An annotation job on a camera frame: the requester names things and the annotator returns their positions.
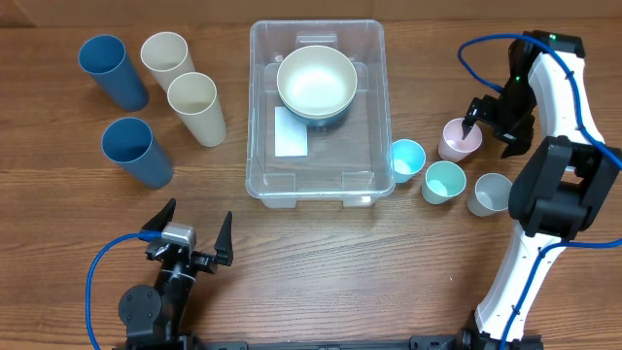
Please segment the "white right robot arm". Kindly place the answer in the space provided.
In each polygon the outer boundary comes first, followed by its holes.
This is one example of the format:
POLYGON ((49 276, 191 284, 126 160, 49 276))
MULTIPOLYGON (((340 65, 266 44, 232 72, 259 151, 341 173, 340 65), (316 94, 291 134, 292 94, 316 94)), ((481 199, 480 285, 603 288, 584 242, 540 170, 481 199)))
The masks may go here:
POLYGON ((510 245, 487 296, 454 340, 457 349, 540 349, 524 323, 548 270, 592 225, 621 170, 621 151, 606 145, 584 87, 580 38, 546 31, 508 33, 510 77, 475 98, 462 123, 478 122, 505 143, 503 156, 531 149, 534 124, 542 141, 510 188, 510 245))

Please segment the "dark blue bowl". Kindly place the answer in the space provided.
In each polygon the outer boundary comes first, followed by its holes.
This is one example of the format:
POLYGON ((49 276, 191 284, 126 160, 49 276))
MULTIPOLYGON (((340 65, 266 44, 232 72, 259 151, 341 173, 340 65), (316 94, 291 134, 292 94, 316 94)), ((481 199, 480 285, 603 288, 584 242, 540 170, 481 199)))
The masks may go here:
POLYGON ((339 127, 345 122, 345 120, 348 118, 348 115, 350 113, 350 108, 346 108, 340 113, 334 116, 331 116, 331 117, 312 119, 312 118, 303 117, 302 115, 297 114, 294 110, 292 110, 289 107, 286 107, 286 109, 292 114, 295 120, 297 120, 298 122, 304 125, 311 126, 311 127, 328 127, 328 128, 339 127))

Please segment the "cream bowl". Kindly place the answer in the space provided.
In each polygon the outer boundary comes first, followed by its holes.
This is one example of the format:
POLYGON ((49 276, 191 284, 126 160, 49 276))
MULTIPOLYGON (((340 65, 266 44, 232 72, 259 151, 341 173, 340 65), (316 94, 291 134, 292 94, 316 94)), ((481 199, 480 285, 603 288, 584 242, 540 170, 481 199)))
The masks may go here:
POLYGON ((290 110, 291 112, 293 112, 294 114, 301 116, 303 118, 307 118, 307 119, 312 119, 312 120, 323 120, 323 119, 329 119, 329 118, 339 118, 340 116, 343 116, 345 114, 347 114, 349 112, 349 110, 351 109, 351 107, 353 106, 354 102, 356 101, 356 95, 353 97, 352 100, 349 101, 348 104, 341 106, 341 108, 336 111, 336 112, 332 112, 332 113, 327 113, 327 114, 320 114, 320 115, 312 115, 310 113, 307 112, 301 112, 298 111, 295 107, 293 107, 291 104, 287 103, 282 96, 279 96, 281 98, 281 101, 283 102, 284 107, 286 107, 288 110, 290 110))
POLYGON ((298 111, 312 115, 338 111, 356 95, 358 74, 350 59, 328 46, 291 52, 276 76, 279 96, 298 111))

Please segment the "pink small cup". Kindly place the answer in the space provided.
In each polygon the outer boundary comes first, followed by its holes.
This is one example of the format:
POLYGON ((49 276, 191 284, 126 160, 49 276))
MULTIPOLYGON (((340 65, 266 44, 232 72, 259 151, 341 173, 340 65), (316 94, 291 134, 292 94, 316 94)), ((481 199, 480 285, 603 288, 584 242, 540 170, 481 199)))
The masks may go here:
POLYGON ((444 126, 438 144, 438 154, 442 159, 458 162, 478 150, 481 146, 483 134, 476 124, 472 127, 468 136, 462 139, 463 121, 463 118, 457 118, 444 126))

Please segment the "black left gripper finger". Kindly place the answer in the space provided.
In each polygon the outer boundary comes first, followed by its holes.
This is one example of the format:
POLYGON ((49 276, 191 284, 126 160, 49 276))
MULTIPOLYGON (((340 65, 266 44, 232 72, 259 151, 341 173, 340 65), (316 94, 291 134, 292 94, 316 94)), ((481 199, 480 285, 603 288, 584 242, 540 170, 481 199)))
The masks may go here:
POLYGON ((168 223, 172 221, 175 208, 176 199, 172 197, 156 215, 141 227, 141 230, 163 231, 168 223))
POLYGON ((233 262, 232 248, 232 212, 228 211, 220 233, 214 245, 217 264, 231 266, 233 262))

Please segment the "light blue small cup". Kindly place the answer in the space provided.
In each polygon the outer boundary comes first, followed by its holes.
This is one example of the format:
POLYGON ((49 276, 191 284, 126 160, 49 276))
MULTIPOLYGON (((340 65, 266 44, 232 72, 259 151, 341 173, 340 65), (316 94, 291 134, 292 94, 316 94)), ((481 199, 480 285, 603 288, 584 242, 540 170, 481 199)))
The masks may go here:
POLYGON ((416 141, 399 139, 393 143, 394 175, 398 184, 409 181, 426 164, 426 152, 416 141))

